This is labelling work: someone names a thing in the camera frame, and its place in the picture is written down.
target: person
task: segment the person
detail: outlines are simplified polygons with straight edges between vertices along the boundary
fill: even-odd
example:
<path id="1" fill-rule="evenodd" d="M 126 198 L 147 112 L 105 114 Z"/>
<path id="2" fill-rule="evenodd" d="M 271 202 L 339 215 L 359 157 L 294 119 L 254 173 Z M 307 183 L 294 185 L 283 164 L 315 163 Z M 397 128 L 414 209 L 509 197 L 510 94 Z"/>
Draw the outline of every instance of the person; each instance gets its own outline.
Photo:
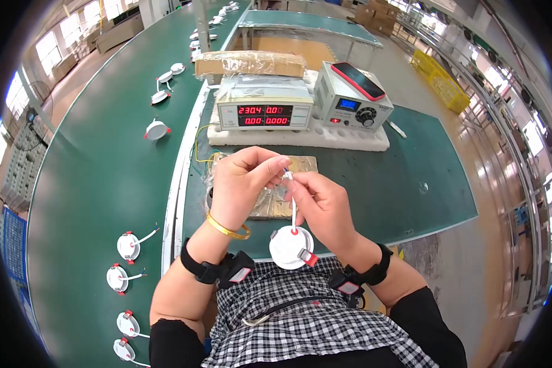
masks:
<path id="1" fill-rule="evenodd" d="M 208 218 L 236 231 L 261 190 L 282 183 L 289 165 L 287 156 L 259 147 L 223 158 Z M 296 224 L 306 220 L 337 258 L 323 257 L 314 267 L 296 270 L 256 263 L 243 281 L 217 291 L 208 355 L 201 317 L 215 286 L 197 281 L 176 259 L 151 302 L 151 366 L 465 367 L 464 347 L 444 324 L 425 279 L 398 257 L 390 257 L 383 280 L 370 286 L 389 316 L 355 308 L 347 294 L 328 285 L 331 273 L 341 268 L 339 259 L 359 274 L 383 263 L 384 246 L 354 229 L 346 190 L 314 172 L 294 173 L 286 187 L 285 199 L 292 196 L 298 207 Z M 218 265 L 231 239 L 205 221 L 183 245 L 182 258 L 185 251 L 196 263 Z"/>

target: person's hand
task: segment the person's hand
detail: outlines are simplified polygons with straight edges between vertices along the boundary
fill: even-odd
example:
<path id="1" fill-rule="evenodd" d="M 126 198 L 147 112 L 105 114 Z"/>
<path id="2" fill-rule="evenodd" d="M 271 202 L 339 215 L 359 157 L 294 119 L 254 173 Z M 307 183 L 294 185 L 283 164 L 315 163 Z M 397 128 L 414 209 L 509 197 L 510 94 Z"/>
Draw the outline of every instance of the person's hand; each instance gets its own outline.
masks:
<path id="1" fill-rule="evenodd" d="M 249 147 L 223 158 L 215 168 L 211 216 L 223 227 L 237 231 L 254 209 L 264 187 L 280 183 L 287 156 Z"/>
<path id="2" fill-rule="evenodd" d="M 358 233 L 344 187 L 314 171 L 293 173 L 293 180 L 285 184 L 285 200 L 292 196 L 297 204 L 297 226 L 306 219 L 316 238 L 337 255 L 356 242 Z"/>

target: red led display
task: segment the red led display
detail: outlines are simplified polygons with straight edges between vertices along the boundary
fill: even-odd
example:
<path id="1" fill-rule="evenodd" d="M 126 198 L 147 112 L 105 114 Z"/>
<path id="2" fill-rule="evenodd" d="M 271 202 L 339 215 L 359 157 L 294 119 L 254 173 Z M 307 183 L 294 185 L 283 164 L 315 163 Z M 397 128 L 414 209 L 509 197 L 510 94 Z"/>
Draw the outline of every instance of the red led display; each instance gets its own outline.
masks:
<path id="1" fill-rule="evenodd" d="M 281 107 L 266 107 L 266 114 L 282 114 L 282 108 Z"/>
<path id="2" fill-rule="evenodd" d="M 259 115 L 262 113 L 260 106 L 240 106 L 238 115 Z"/>
<path id="3" fill-rule="evenodd" d="M 261 125 L 262 118 L 245 118 L 245 125 Z"/>
<path id="4" fill-rule="evenodd" d="M 292 105 L 241 105 L 237 107 L 237 120 L 240 127 L 290 126 Z"/>
<path id="5" fill-rule="evenodd" d="M 287 122 L 288 122 L 288 118 L 266 118 L 266 125 L 268 124 L 286 125 Z"/>

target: shiny floor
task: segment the shiny floor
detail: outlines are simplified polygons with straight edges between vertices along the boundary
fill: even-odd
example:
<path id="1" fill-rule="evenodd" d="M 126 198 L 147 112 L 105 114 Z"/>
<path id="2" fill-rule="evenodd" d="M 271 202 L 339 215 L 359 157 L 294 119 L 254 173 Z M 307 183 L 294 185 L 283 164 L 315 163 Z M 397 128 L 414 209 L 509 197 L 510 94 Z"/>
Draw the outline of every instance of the shiny floor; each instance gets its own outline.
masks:
<path id="1" fill-rule="evenodd" d="M 328 7 L 322 15 L 337 12 L 337 18 L 345 17 L 344 8 Z M 313 40 L 327 44 L 333 57 L 346 59 L 346 42 L 318 37 Z M 503 303 L 508 303 L 507 288 L 511 282 L 507 253 L 511 234 L 503 214 L 523 199 L 515 165 L 506 150 L 501 149 L 503 142 L 491 124 L 481 129 L 464 114 L 458 116 L 449 111 L 409 65 L 410 55 L 393 40 L 381 41 L 384 49 L 373 54 L 370 48 L 355 46 L 350 62 L 374 72 L 393 103 L 442 122 L 467 174 L 478 210 L 478 217 L 471 221 L 395 244 L 396 254 L 402 254 L 426 277 L 444 321 L 464 343 L 469 365 L 487 367 L 513 341 L 519 323 L 516 318 L 500 317 Z M 273 40 L 268 44 L 276 47 Z M 93 52 L 56 86 L 52 116 L 55 126 L 88 80 L 118 48 L 104 55 Z M 368 296 L 367 307 L 381 309 L 374 296 Z"/>

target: white foam tray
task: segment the white foam tray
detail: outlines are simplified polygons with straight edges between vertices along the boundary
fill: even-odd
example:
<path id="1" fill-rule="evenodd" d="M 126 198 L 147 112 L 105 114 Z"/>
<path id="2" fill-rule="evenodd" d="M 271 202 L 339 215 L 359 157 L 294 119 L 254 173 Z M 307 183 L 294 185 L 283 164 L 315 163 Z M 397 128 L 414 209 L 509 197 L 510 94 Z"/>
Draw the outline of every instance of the white foam tray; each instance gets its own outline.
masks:
<path id="1" fill-rule="evenodd" d="M 390 147 L 389 138 L 380 127 L 375 132 L 335 128 L 323 125 L 313 111 L 309 129 L 287 130 L 225 130 L 221 131 L 217 105 L 211 115 L 212 124 L 206 132 L 210 145 L 298 145 L 303 147 L 338 148 L 343 150 L 382 152 Z"/>

